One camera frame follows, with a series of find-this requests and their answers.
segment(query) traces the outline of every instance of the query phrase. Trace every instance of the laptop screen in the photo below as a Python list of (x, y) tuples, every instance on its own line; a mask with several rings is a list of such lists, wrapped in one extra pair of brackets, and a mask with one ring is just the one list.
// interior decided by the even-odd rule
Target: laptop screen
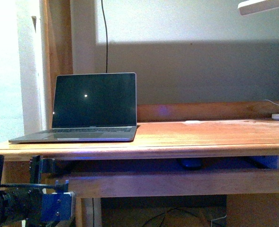
[(57, 77), (53, 128), (134, 125), (136, 125), (135, 73)]

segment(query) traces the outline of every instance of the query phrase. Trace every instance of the white wall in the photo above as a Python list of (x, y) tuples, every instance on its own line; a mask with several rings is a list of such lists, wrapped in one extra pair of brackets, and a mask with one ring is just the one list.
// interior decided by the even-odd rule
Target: white wall
[[(82, 1), (72, 7), (74, 72), (105, 72), (100, 1)], [(242, 17), (239, 2), (104, 1), (108, 71), (137, 73), (138, 104), (279, 100), (279, 9)]]
[(0, 1), (0, 142), (24, 134), (15, 2)]
[(33, 4), (31, 0), (0, 1), (0, 142), (43, 126)]

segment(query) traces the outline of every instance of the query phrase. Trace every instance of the wooden shelf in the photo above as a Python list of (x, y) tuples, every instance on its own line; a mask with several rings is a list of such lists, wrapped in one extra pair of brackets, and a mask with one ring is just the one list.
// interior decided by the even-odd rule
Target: wooden shelf
[(78, 166), (85, 172), (62, 179), (78, 198), (279, 192), (279, 169), (235, 159), (211, 161), (197, 171), (184, 170), (175, 159), (89, 161)]

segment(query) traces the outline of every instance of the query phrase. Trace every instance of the wooden desk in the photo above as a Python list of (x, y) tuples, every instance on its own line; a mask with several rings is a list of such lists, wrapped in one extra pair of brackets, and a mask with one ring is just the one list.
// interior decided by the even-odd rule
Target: wooden desk
[[(173, 160), (180, 157), (279, 156), (279, 122), (224, 120), (140, 123), (130, 143), (0, 144), (6, 163), (33, 155), (58, 160)], [(67, 175), (78, 198), (279, 192), (277, 169), (244, 167)]]

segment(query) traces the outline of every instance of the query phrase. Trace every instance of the power cord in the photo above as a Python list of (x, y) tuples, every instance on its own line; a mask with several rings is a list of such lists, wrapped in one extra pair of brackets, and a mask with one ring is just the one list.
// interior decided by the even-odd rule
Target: power cord
[(272, 103), (272, 104), (274, 104), (274, 105), (278, 105), (278, 106), (279, 106), (278, 103), (275, 103), (275, 102), (273, 102), (273, 101), (271, 101), (271, 100), (265, 99), (264, 101), (268, 101), (268, 102), (270, 102), (270, 103)]
[(107, 29), (105, 10), (103, 8), (103, 0), (101, 0), (101, 8), (102, 8), (103, 20), (105, 22), (105, 29), (106, 29), (106, 73), (108, 73), (108, 29)]
[[(164, 217), (162, 218), (162, 221), (161, 221), (161, 223), (160, 223), (160, 225), (159, 225), (159, 227), (161, 227), (161, 226), (163, 225), (163, 223), (164, 223), (165, 218), (166, 218), (166, 214), (169, 213), (169, 212), (171, 212), (171, 211), (173, 211), (173, 210), (178, 210), (178, 211), (181, 211), (181, 212), (185, 212), (185, 213), (188, 213), (188, 214), (190, 214), (190, 215), (192, 215), (192, 216), (198, 218), (197, 215), (193, 214), (192, 212), (189, 212), (189, 211), (187, 211), (187, 210), (182, 209), (182, 207), (175, 207), (175, 208), (166, 210), (165, 212), (162, 212), (162, 213), (160, 213), (160, 214), (158, 214), (158, 215), (156, 215), (156, 216), (150, 218), (149, 220), (147, 220), (147, 221), (142, 225), (142, 227), (147, 226), (147, 224), (149, 224), (149, 223), (150, 223), (151, 221), (153, 221), (154, 219), (156, 219), (156, 218), (158, 218), (158, 217), (164, 215)], [(220, 217), (220, 218), (216, 218), (216, 219), (212, 219), (212, 220), (207, 220), (207, 221), (211, 223), (211, 227), (213, 227), (213, 224), (215, 224), (216, 226), (225, 227), (224, 225), (221, 225), (221, 224), (219, 224), (219, 223), (214, 222), (214, 221), (216, 221), (216, 220), (220, 220), (220, 219), (223, 219), (223, 218), (226, 218), (226, 215), (225, 215), (224, 217)]]

